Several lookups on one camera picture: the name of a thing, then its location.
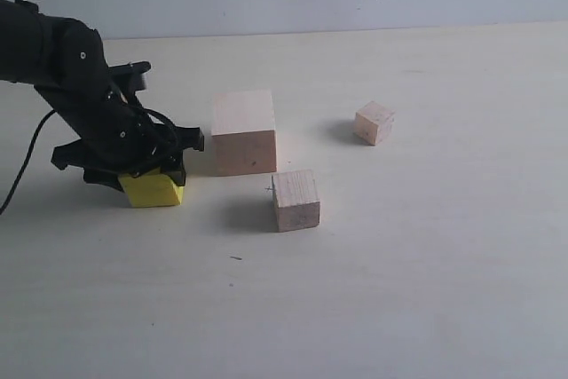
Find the robotic arm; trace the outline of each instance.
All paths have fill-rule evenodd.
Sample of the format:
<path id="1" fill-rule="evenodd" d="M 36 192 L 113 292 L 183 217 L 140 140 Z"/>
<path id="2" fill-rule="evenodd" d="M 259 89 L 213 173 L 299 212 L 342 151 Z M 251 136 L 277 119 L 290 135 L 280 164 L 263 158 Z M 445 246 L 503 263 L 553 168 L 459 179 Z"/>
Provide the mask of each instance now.
<path id="1" fill-rule="evenodd" d="M 203 135 L 142 107 L 136 92 L 146 88 L 150 64 L 109 67 L 96 30 L 42 15 L 31 1 L 38 0 L 0 0 L 0 80 L 32 84 L 79 136 L 56 147 L 51 162 L 82 168 L 85 182 L 119 191 L 120 175 L 157 168 L 183 186 L 182 153 L 203 151 Z"/>

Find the table surface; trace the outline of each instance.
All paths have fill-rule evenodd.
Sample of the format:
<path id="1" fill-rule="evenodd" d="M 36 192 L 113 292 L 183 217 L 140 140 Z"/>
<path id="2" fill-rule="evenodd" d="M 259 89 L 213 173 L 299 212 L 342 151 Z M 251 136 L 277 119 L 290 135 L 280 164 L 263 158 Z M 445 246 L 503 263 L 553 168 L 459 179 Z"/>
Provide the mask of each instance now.
<path id="1" fill-rule="evenodd" d="M 54 117 L 0 219 L 0 376 L 564 379 L 567 32 L 106 43 L 152 62 L 147 107 L 206 133 L 215 94 L 272 89 L 279 168 L 314 170 L 321 225 L 276 233 L 270 175 L 216 177 L 210 144 L 182 206 L 129 209 L 51 166 L 75 138 Z M 49 108 L 0 91 L 6 193 Z M 369 100 L 396 112 L 376 147 L 351 135 Z"/>

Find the yellow block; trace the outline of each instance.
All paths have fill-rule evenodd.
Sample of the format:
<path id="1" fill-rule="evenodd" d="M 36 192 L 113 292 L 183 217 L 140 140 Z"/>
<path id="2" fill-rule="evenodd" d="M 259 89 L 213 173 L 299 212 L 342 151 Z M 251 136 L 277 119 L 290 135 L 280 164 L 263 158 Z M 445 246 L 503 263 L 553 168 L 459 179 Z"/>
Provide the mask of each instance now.
<path id="1" fill-rule="evenodd" d="M 121 175 L 118 180 L 133 208 L 178 206 L 184 199 L 184 187 L 177 186 L 168 175 L 162 175 L 159 169 L 139 178 Z"/>

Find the wire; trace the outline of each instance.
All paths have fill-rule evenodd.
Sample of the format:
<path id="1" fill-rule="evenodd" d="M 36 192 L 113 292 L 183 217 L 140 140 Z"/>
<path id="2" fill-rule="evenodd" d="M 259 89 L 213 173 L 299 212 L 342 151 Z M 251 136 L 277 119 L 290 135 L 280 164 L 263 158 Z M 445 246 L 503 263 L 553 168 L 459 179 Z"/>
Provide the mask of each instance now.
<path id="1" fill-rule="evenodd" d="M 24 172 L 26 171 L 26 167 L 29 164 L 29 160 L 32 158 L 32 153 L 34 152 L 34 147 L 36 146 L 36 141 L 37 141 L 37 137 L 39 136 L 39 132 L 42 130 L 42 127 L 45 125 L 45 122 L 47 122 L 48 119 L 50 117 L 52 117 L 54 114 L 55 114 L 55 110 L 51 110 L 39 122 L 39 124 L 37 125 L 37 128 L 35 128 L 34 136 L 32 137 L 32 140 L 29 142 L 29 148 L 28 148 L 28 153 L 26 154 L 26 158 L 24 159 L 24 162 L 22 163 L 22 165 L 20 167 L 20 171 L 18 172 L 16 179 L 14 179 L 14 182 L 12 184 L 12 188 L 10 188 L 8 195 L 6 196 L 6 200 L 4 200 L 4 203 L 2 203 L 2 207 L 0 207 L 0 215 L 2 215 L 4 213 L 4 211 L 6 210 L 8 205 L 10 204 L 10 201 L 12 200 L 12 197 L 13 197 L 14 193 L 16 192 L 16 188 L 18 187 L 18 184 L 20 183 L 21 177 L 24 175 Z"/>

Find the wooden block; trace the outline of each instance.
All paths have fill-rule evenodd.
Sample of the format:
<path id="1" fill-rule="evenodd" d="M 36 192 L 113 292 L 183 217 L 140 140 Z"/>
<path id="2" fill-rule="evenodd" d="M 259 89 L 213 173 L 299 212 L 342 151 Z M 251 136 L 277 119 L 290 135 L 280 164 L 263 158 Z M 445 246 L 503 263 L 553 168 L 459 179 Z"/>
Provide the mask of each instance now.
<path id="1" fill-rule="evenodd" d="M 177 186 L 169 176 L 161 174 L 159 169 L 139 178 L 121 175 L 118 181 L 133 208 L 178 206 L 184 198 L 184 187 Z"/>
<path id="2" fill-rule="evenodd" d="M 219 175 L 276 171 L 276 125 L 270 91 L 217 96 L 211 135 Z"/>
<path id="3" fill-rule="evenodd" d="M 311 170 L 272 175 L 272 198 L 281 233 L 320 224 L 320 198 Z"/>
<path id="4" fill-rule="evenodd" d="M 369 102 L 355 114 L 353 131 L 372 146 L 376 146 L 391 133 L 394 112 L 388 108 Z"/>

